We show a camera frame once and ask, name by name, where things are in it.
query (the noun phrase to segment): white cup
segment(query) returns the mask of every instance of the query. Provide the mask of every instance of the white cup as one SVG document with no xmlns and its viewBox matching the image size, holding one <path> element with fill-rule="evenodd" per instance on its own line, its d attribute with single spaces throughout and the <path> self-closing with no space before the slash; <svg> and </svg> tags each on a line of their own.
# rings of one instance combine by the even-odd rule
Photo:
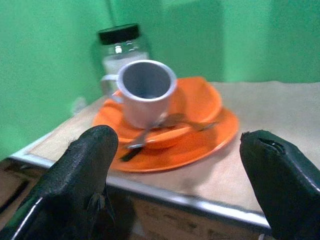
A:
<svg viewBox="0 0 320 240">
<path fill-rule="evenodd" d="M 116 81 L 122 93 L 123 115 L 132 126 L 146 129 L 167 114 L 177 77 L 167 65 L 154 60 L 137 60 L 124 65 L 118 74 L 101 81 Z"/>
</svg>

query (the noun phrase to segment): jar lid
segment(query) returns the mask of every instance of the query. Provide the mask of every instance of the jar lid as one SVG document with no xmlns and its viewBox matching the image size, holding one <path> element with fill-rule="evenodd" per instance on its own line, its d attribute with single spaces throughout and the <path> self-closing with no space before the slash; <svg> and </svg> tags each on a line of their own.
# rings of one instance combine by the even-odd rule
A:
<svg viewBox="0 0 320 240">
<path fill-rule="evenodd" d="M 136 39 L 140 31 L 138 24 L 126 24 L 100 30 L 98 35 L 103 45 L 109 45 Z"/>
</svg>

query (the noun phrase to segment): spoon handle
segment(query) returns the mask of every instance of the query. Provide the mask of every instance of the spoon handle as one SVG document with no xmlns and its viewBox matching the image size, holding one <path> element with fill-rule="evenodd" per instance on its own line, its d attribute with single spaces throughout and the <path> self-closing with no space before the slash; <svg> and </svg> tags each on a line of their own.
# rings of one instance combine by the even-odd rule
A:
<svg viewBox="0 0 320 240">
<path fill-rule="evenodd" d="M 126 153 L 125 155 L 123 155 L 122 157 L 120 157 L 121 161 L 123 162 L 128 162 L 130 161 L 132 158 L 134 158 L 138 153 L 141 152 L 141 150 L 143 149 L 143 147 L 137 147 L 134 149 L 131 149 L 128 153 Z"/>
<path fill-rule="evenodd" d="M 194 130 L 198 132 L 210 129 L 217 124 L 216 122 L 203 123 L 203 122 L 195 122 L 195 121 L 189 121 L 189 120 L 182 120 L 182 122 L 190 125 Z"/>
<path fill-rule="evenodd" d="M 144 145 L 146 145 L 146 137 L 147 134 L 150 132 L 150 130 L 154 127 L 154 125 L 151 125 L 144 129 L 142 133 L 133 141 L 127 143 L 124 145 L 126 149 L 136 149 L 136 148 L 141 148 Z"/>
</svg>

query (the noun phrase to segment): metal spoon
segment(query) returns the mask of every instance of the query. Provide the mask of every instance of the metal spoon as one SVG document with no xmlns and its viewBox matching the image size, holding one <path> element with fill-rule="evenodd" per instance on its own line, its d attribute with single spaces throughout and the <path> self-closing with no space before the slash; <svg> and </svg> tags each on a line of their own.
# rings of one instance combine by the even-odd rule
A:
<svg viewBox="0 0 320 240">
<path fill-rule="evenodd" d="M 147 127 L 136 139 L 127 143 L 126 145 L 124 145 L 124 147 L 126 149 L 136 149 L 136 148 L 144 147 L 147 144 L 146 137 L 151 129 L 153 129 L 153 128 L 170 128 L 170 127 L 176 126 L 179 123 L 186 123 L 198 132 L 209 129 L 216 124 L 216 122 L 201 123 L 201 122 L 189 121 L 186 119 L 185 114 L 173 113 L 173 114 L 168 115 L 166 118 L 161 119 L 161 120 L 155 122 L 154 124 L 152 124 L 151 126 Z"/>
<path fill-rule="evenodd" d="M 184 113 L 173 113 L 173 114 L 170 114 L 163 122 L 161 122 L 159 124 L 159 127 L 168 128 L 168 127 L 173 127 L 179 123 L 188 124 L 198 132 L 207 130 L 217 124 L 217 122 L 208 123 L 208 122 L 190 121 L 187 119 L 187 116 Z"/>
</svg>

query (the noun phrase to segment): orange plate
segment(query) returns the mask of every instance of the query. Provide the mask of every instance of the orange plate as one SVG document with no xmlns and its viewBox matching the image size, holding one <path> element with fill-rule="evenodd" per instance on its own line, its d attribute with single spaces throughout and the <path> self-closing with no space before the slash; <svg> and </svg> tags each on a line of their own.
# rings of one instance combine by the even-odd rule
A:
<svg viewBox="0 0 320 240">
<path fill-rule="evenodd" d="M 200 160 L 229 143 L 238 131 L 238 118 L 226 108 L 222 109 L 216 120 L 219 123 L 212 129 L 193 131 L 169 148 L 144 148 L 128 162 L 120 160 L 128 150 L 119 145 L 111 168 L 123 172 L 148 173 L 174 169 Z"/>
<path fill-rule="evenodd" d="M 189 120 L 205 123 L 213 121 L 221 109 L 222 99 L 219 92 L 204 78 L 178 79 L 177 88 L 170 100 L 169 114 L 185 113 Z M 131 142 L 142 132 L 124 120 L 122 105 L 111 99 L 105 101 L 95 116 L 93 125 L 109 125 L 115 130 L 122 144 Z M 190 131 L 191 128 L 184 123 L 170 129 L 154 129 L 148 134 L 146 147 L 152 149 L 171 147 Z"/>
</svg>

